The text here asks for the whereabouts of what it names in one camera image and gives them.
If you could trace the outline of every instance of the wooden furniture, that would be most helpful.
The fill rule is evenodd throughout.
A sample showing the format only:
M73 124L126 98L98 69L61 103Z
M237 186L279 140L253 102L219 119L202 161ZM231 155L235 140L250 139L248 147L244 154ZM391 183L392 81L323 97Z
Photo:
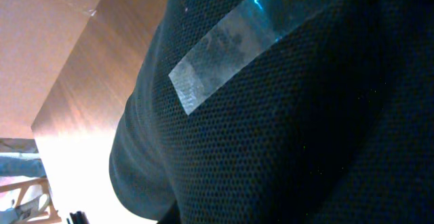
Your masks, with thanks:
M61 217L90 223L155 223L113 191L109 154L167 0L100 0L32 125Z
M20 194L18 195L18 199L15 203L14 207L17 207L21 205L22 199L24 195L26 194L28 188L33 185L40 185L42 186L42 192L46 194L50 194L48 180L46 178L40 178L35 179L23 183L14 183L6 186L0 187L0 193L11 191L15 189L20 189ZM57 210L54 208L53 201L50 201L50 205L48 206L48 209L50 210L50 213L45 211L38 217L48 217L47 219L43 220L37 220L37 221L27 221L27 222L18 222L19 224L52 224L52 223L59 223L62 221L62 219L58 216Z

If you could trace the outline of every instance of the transparent tape strip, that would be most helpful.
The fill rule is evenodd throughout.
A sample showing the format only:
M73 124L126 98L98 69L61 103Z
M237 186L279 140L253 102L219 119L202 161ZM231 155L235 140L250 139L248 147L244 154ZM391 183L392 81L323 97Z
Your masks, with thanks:
M187 115L258 55L337 0L243 0L170 72Z

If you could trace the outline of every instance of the black fabric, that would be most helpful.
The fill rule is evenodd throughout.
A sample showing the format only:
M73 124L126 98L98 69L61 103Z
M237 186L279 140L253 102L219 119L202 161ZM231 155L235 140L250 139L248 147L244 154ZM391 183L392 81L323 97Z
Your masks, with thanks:
M182 223L433 223L434 7L342 0L189 116L167 76L241 0L169 0L119 122L113 188Z

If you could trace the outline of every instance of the wooden chair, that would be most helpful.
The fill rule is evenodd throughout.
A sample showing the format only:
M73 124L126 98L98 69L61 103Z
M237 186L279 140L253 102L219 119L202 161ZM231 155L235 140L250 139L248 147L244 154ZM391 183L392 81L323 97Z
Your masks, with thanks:
M18 196L18 199L15 203L15 206L19 206L21 204L21 201L26 194L28 188L33 185L40 185L42 186L42 192L46 194L50 194L49 188L48 188L48 180L46 178L40 178L35 179L27 182L22 183L14 183L11 185L1 186L0 187L0 193L11 191L15 189L20 189L20 195ZM53 224L53 223L60 223L62 222L62 219L59 217L57 210L53 206L53 201L50 201L50 205L47 207L50 209L50 213L48 214L48 211L43 212L38 217L48 217L48 219L43 220L37 220L37 221L27 221L27 222L18 222L19 224Z

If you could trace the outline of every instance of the brown floor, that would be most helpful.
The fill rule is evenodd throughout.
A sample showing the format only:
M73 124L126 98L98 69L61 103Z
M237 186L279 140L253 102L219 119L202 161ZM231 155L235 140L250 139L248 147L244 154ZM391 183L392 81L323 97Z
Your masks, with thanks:
M32 125L61 216L143 223L117 201L108 158L166 1L101 0Z

